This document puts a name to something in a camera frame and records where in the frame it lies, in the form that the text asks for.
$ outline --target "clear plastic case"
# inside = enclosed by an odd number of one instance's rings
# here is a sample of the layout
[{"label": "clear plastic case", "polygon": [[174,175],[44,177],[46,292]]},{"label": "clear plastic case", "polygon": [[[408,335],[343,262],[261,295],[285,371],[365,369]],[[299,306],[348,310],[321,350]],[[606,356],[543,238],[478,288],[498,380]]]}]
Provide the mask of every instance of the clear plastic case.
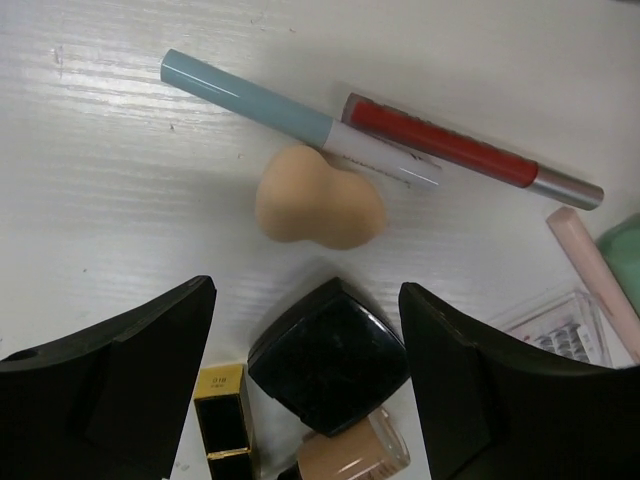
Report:
[{"label": "clear plastic case", "polygon": [[527,301],[491,325],[548,352],[611,367],[600,309],[593,297],[580,289],[555,291]]}]

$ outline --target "makeup sponge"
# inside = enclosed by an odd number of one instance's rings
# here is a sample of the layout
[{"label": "makeup sponge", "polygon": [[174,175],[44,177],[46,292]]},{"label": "makeup sponge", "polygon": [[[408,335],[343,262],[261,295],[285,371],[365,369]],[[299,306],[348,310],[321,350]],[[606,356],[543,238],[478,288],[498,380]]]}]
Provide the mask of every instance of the makeup sponge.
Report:
[{"label": "makeup sponge", "polygon": [[387,224],[371,183],[331,167],[304,145],[286,148],[271,160],[258,187],[255,213],[260,228],[275,241],[311,240],[335,250],[364,245]]}]

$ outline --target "foundation bottle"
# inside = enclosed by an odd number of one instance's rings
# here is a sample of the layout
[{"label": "foundation bottle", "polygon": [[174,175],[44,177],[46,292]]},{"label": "foundation bottle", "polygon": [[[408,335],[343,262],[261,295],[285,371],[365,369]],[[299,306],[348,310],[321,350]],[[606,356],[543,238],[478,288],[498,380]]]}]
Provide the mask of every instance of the foundation bottle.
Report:
[{"label": "foundation bottle", "polygon": [[384,409],[335,437],[314,435],[300,447],[297,460],[278,480],[386,480],[411,462]]}]

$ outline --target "white wooden surface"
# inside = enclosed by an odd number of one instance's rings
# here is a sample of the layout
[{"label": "white wooden surface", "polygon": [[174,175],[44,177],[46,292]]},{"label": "white wooden surface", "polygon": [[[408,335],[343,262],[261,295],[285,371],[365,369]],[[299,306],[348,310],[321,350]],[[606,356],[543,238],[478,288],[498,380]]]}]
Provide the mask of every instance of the white wooden surface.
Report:
[{"label": "white wooden surface", "polygon": [[[632,5],[3,0],[0,41],[0,356],[196,274],[219,289],[205,364],[244,359],[274,305],[335,271],[396,325],[402,281],[489,320],[575,279],[544,223],[554,202],[451,165],[431,194],[372,177],[391,224],[362,249],[269,242],[254,190],[293,141],[162,85],[170,47],[334,115],[349,86],[370,91],[594,180],[607,192],[583,215],[595,235],[640,210]],[[273,471],[304,429],[252,397]],[[410,385],[388,406],[413,456],[398,480],[428,478]],[[190,412],[172,478],[208,475]]]}]

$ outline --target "mint green container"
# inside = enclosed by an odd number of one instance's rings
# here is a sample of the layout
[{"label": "mint green container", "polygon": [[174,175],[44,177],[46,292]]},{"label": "mint green container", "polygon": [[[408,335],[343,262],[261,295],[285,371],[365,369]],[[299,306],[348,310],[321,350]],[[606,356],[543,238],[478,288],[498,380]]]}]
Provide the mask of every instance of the mint green container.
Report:
[{"label": "mint green container", "polygon": [[609,230],[597,245],[640,316],[640,213]]}]

